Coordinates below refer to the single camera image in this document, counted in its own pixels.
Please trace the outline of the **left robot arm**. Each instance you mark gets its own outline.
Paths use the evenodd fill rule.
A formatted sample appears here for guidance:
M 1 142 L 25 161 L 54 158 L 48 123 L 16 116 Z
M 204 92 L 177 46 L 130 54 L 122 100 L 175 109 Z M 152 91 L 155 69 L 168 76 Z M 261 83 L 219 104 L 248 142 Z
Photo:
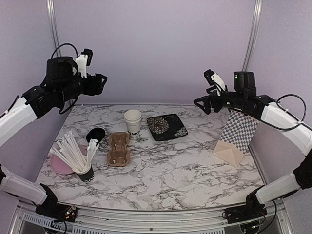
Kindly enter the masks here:
M 58 113 L 62 115 L 75 105 L 80 95 L 102 94 L 107 77 L 102 74 L 87 73 L 92 57 L 91 49 L 76 53 L 76 58 L 51 55 L 47 61 L 43 82 L 39 86 L 30 88 L 22 96 L 16 97 L 10 108 L 1 114 L 1 145 L 53 108 L 58 108 Z M 4 166 L 0 167 L 0 189 L 32 201 L 51 217 L 57 217 L 62 211 L 55 194 L 48 186 L 33 183 Z

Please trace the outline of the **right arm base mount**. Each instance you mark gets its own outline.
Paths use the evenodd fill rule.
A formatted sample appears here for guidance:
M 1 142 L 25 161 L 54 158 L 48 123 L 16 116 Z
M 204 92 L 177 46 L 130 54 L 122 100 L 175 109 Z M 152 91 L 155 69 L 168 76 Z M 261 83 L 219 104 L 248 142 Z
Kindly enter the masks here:
M 229 224 L 265 217 L 267 215 L 267 210 L 265 205 L 260 204 L 257 200 L 257 191 L 258 189 L 247 195 L 245 205 L 226 208 L 222 213 L 222 217 L 226 219 Z

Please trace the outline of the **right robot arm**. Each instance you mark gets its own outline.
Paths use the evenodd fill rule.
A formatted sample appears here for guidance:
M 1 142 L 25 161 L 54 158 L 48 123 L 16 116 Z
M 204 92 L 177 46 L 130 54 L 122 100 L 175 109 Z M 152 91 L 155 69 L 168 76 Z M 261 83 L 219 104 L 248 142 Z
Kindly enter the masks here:
M 234 72 L 234 91 L 227 89 L 223 79 L 214 71 L 207 70 L 204 77 L 211 86 L 207 96 L 194 100 L 194 104 L 206 114 L 219 112 L 223 107 L 250 116 L 280 131 L 305 156 L 293 172 L 249 194 L 247 204 L 242 206 L 242 215 L 252 218 L 260 211 L 260 205 L 280 197 L 288 197 L 300 189 L 312 186 L 312 129 L 288 110 L 279 100 L 268 95 L 256 94 L 253 72 Z

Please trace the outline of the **white paper cup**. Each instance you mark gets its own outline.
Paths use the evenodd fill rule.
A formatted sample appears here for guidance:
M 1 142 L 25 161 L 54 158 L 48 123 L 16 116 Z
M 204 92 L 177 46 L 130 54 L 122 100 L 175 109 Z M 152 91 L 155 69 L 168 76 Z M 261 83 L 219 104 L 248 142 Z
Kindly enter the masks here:
M 141 119 L 135 121 L 125 119 L 125 122 L 129 136 L 131 137 L 139 136 L 141 129 Z
M 128 122 L 136 122 L 142 118 L 142 113 L 139 110 L 131 109 L 124 113 L 124 119 Z

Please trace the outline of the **black plastic cup lid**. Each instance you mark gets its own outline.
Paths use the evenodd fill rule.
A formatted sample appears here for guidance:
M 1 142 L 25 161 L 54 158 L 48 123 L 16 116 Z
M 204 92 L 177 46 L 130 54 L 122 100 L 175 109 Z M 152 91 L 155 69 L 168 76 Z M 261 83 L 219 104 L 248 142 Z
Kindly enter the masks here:
M 86 140 L 89 143 L 92 139 L 95 139 L 100 143 L 105 137 L 106 133 L 103 128 L 96 127 L 90 130 L 90 132 L 86 136 Z

